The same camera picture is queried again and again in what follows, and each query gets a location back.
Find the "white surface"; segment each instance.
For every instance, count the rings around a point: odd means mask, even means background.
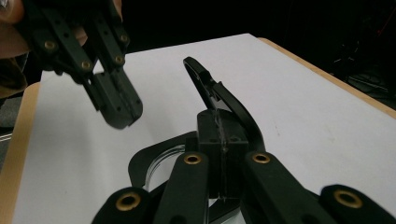
[[[245,105],[267,150],[303,186],[319,193],[347,185],[396,215],[396,120],[254,36],[235,35],[127,55],[144,112],[122,131],[70,76],[44,74],[14,223],[91,223],[112,193],[130,186],[136,151],[196,130],[205,105],[183,66],[188,56]]]

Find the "wooden edge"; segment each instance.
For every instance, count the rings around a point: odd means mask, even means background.
[[[268,44],[269,46],[273,47],[274,49],[279,50],[280,52],[286,54],[287,56],[289,56],[290,58],[292,58],[294,61],[302,64],[303,66],[309,68],[311,71],[317,73],[318,75],[326,78],[327,80],[329,80],[330,82],[332,82],[333,84],[339,86],[340,88],[344,89],[345,91],[348,91],[349,93],[355,95],[356,97],[362,99],[364,102],[366,102],[369,105],[372,105],[373,107],[381,110],[382,112],[388,114],[389,116],[391,116],[392,118],[396,119],[396,110],[388,107],[387,105],[382,104],[381,102],[377,101],[376,99],[370,97],[369,95],[358,91],[357,89],[349,86],[348,84],[346,84],[345,82],[341,81],[340,79],[328,74],[327,72],[321,70],[320,68],[314,66],[312,63],[309,63],[307,61],[305,61],[304,59],[298,57],[297,55],[291,53],[290,51],[283,49],[282,47],[280,47],[279,45],[277,45],[276,43],[272,42],[269,39],[266,38],[262,38],[259,37],[259,39]]]
[[[30,133],[35,116],[39,83],[29,86],[22,96],[21,107],[9,142],[7,155],[0,174],[1,223],[12,223],[21,184]]]

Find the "white table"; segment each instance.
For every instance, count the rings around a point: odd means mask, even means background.
[[[266,149],[303,186],[320,193],[328,185],[347,185],[395,216],[392,110],[370,98],[368,104],[267,43],[245,34],[128,54],[124,68],[144,112],[122,131],[105,123],[69,75],[44,73],[27,154],[17,162],[23,169],[21,183],[13,183],[15,211],[3,213],[11,213],[15,224],[90,223],[112,193],[131,185],[128,162],[138,150],[196,130],[205,105],[183,66],[191,56],[241,101],[261,128]],[[15,147],[18,135],[12,140]],[[6,163],[3,173],[10,172]],[[171,169],[171,162],[162,166],[157,182]],[[238,215],[227,223],[244,221]]]

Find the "human hand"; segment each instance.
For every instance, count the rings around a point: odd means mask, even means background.
[[[113,0],[116,10],[121,15],[121,0]],[[0,59],[13,58],[29,51],[27,43],[13,24],[23,18],[23,4],[21,0],[0,0]],[[82,45],[87,35],[82,28],[73,30],[76,39]]]

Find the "black object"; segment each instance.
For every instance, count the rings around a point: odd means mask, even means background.
[[[265,151],[253,117],[221,82],[191,57],[184,65],[207,107],[198,130],[136,153],[128,167],[132,186],[112,194],[93,224],[218,224],[238,211],[246,223],[396,223],[347,186],[328,186],[319,196],[305,189]],[[176,154],[170,178],[148,192],[155,168]],[[208,206],[209,199],[217,200]]]
[[[106,122],[123,129],[139,119],[143,105],[123,71],[130,42],[111,0],[22,0],[24,18],[15,25],[44,70],[69,74],[84,86]],[[73,29],[83,27],[82,47]],[[93,73],[97,60],[104,72]]]

